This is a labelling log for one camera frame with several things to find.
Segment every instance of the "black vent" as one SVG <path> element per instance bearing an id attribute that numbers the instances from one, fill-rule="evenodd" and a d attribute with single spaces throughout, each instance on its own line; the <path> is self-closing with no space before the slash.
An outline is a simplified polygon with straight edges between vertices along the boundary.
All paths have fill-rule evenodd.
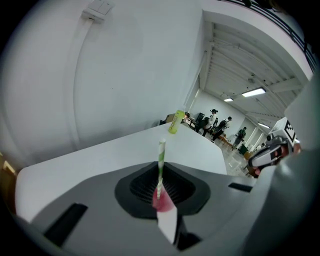
<path id="1" fill-rule="evenodd" d="M 158 168 L 153 168 L 133 179 L 130 183 L 131 193 L 151 205 L 158 184 L 158 174 Z M 190 181 L 166 166 L 163 168 L 163 186 L 175 205 L 187 200 L 196 191 L 196 187 Z"/>
<path id="2" fill-rule="evenodd" d="M 158 162 L 153 162 L 119 180 L 114 190 L 115 198 L 128 214 L 141 219 L 157 218 L 152 199 L 158 172 Z M 198 213 L 210 197 L 207 183 L 167 162 L 163 167 L 163 186 L 181 216 Z"/>

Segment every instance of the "chair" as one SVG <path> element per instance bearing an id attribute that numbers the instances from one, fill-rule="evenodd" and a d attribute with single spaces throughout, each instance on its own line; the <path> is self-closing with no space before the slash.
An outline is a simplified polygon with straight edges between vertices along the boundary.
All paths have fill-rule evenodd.
<path id="1" fill-rule="evenodd" d="M 199 130 L 203 127 L 205 127 L 208 124 L 209 117 L 206 117 L 205 119 L 201 120 L 200 122 L 195 124 L 194 130 L 199 133 Z"/>

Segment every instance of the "straw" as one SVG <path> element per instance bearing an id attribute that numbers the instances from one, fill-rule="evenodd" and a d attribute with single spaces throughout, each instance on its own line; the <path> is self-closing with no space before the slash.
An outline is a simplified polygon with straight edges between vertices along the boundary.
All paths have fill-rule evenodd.
<path id="1" fill-rule="evenodd" d="M 158 159 L 159 176 L 158 176 L 157 196 L 156 196 L 158 200 L 160 198 L 160 193 L 162 188 L 162 174 L 163 174 L 164 165 L 165 165 L 165 148 L 166 148 L 166 140 L 163 138 L 159 141 L 159 159 Z"/>

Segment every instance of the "fluorescent light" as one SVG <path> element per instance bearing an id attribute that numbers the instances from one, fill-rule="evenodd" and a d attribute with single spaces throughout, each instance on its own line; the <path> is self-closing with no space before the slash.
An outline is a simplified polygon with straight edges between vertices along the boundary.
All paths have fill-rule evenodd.
<path id="1" fill-rule="evenodd" d="M 244 97 L 250 97 L 250 96 L 254 96 L 254 95 L 259 95 L 259 94 L 265 94 L 266 90 L 263 88 L 258 88 L 258 89 L 254 89 L 254 90 L 250 90 L 247 92 L 242 93 L 242 95 Z"/>
<path id="2" fill-rule="evenodd" d="M 263 123 L 259 123 L 259 122 L 258 122 L 258 125 L 260 125 L 260 126 L 262 126 L 262 127 L 265 127 L 265 128 L 270 129 L 270 127 L 269 127 L 269 126 L 267 126 L 267 125 L 265 125 L 265 124 L 263 124 Z"/>

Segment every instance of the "desk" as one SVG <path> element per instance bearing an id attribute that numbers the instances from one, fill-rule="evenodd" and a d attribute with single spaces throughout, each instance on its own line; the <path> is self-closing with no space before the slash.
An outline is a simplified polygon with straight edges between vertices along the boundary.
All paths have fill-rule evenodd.
<path id="1" fill-rule="evenodd" d="M 31 222 L 46 205 L 80 182 L 125 167 L 158 161 L 158 144 L 166 139 L 165 161 L 211 173 L 227 174 L 221 149 L 193 130 L 171 123 L 143 130 L 26 167 L 17 176 L 16 213 Z"/>
<path id="2" fill-rule="evenodd" d="M 192 121 L 191 119 L 187 118 L 187 119 L 185 120 L 185 123 L 188 124 L 191 129 L 193 129 L 193 130 L 195 129 L 195 126 L 196 126 L 196 125 L 195 125 L 195 122 Z"/>
<path id="3" fill-rule="evenodd" d="M 224 145 L 225 143 L 227 143 L 229 146 L 232 146 L 232 144 L 231 144 L 229 141 L 227 141 L 227 139 L 226 139 L 225 137 L 223 137 L 223 136 L 220 135 L 220 136 L 219 136 L 219 139 L 223 141 L 223 145 Z"/>

